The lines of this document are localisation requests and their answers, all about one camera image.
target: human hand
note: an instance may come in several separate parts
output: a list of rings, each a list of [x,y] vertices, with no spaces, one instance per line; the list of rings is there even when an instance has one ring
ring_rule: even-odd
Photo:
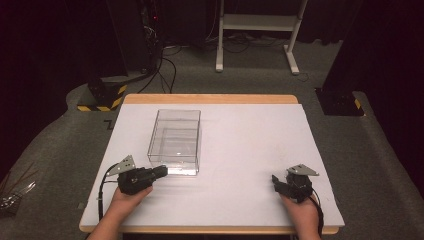
[[[284,195],[280,194],[280,197],[289,212],[299,239],[321,239],[318,233],[318,211],[314,203],[309,198],[301,203],[295,203]]]
[[[152,190],[153,187],[148,187],[134,195],[127,195],[117,187],[106,215],[113,215],[119,222],[124,221]]]

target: white tabletop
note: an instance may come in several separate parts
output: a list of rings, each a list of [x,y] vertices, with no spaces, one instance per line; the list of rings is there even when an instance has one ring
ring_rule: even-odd
[[[123,104],[80,222],[82,231],[98,223],[97,194],[106,170],[132,155],[151,168],[147,151],[159,109],[201,111],[201,156],[195,177],[172,176],[124,222],[125,232],[291,233],[293,225],[274,191],[271,175],[303,163],[324,212],[324,234],[344,226],[331,184],[300,104]],[[116,188],[104,185],[104,209]]]

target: gray carpet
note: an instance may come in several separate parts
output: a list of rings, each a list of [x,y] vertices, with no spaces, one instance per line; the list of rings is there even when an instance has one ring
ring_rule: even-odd
[[[233,51],[242,46],[226,44]],[[424,202],[387,142],[364,93],[355,92],[364,117],[325,116],[314,93],[321,87],[340,44],[297,43],[301,74],[293,76],[281,45],[224,52],[224,71],[215,72],[215,51],[165,50],[177,67],[174,93],[293,94],[305,109],[346,226],[324,239],[424,239]],[[172,66],[162,75],[170,81]],[[130,84],[139,91],[146,80]],[[47,126],[22,153],[9,182],[33,163],[38,171],[25,183],[37,186],[22,200],[15,217],[0,219],[1,240],[82,240],[78,225],[119,113],[79,112],[80,86],[67,96],[68,111]],[[144,91],[162,93],[159,77]]]

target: transparent plastic box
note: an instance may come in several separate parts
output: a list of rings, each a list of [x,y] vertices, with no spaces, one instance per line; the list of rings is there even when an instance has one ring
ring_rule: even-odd
[[[153,167],[165,165],[168,174],[197,175],[200,156],[200,110],[158,111],[148,151]]]

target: white metal stand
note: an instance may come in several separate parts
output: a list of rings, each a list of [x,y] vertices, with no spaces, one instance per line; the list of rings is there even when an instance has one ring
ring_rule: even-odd
[[[260,30],[260,31],[283,31],[292,32],[289,45],[284,45],[284,53],[290,65],[292,74],[298,75],[299,68],[293,56],[293,47],[302,23],[308,0],[301,0],[300,9],[295,16],[275,15],[246,15],[246,14],[224,14],[224,0],[221,0],[219,18],[218,49],[216,55],[216,71],[224,70],[223,34],[224,29],[235,30]]]

